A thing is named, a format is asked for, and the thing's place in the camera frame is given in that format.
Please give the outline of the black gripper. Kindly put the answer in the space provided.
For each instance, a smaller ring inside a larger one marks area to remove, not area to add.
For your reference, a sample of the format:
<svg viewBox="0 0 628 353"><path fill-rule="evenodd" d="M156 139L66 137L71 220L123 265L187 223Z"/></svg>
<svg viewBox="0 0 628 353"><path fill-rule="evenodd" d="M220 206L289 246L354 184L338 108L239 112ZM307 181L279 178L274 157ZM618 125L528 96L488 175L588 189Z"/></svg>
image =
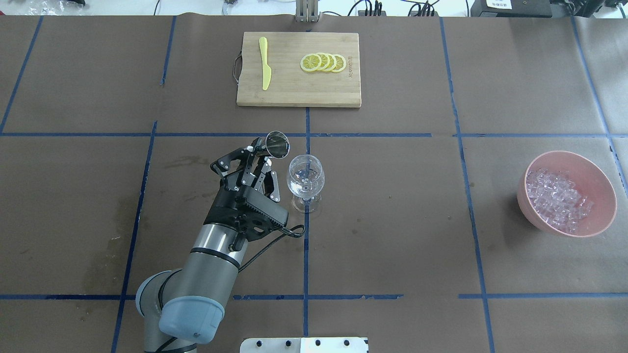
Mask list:
<svg viewBox="0 0 628 353"><path fill-rule="evenodd" d="M278 204L281 195L276 171L272 168L270 157L259 157L260 151L260 147L249 145L224 155L210 165L221 180L203 224L234 231L235 239L231 243L262 239L288 223L288 211ZM253 175L254 187L229 184L233 180L231 175L238 177L244 174Z"/></svg>

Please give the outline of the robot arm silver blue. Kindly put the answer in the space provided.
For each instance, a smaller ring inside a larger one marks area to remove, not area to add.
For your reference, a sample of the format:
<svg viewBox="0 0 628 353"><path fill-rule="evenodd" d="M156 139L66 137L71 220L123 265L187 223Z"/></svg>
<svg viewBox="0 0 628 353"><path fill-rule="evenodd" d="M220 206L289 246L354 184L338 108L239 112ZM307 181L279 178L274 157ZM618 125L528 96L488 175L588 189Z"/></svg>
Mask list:
<svg viewBox="0 0 628 353"><path fill-rule="evenodd" d="M249 243L287 228L271 159L285 158L288 142L256 139L211 164L220 187L184 266L146 279L135 295L144 319L146 353L194 353L208 344L226 314Z"/></svg>

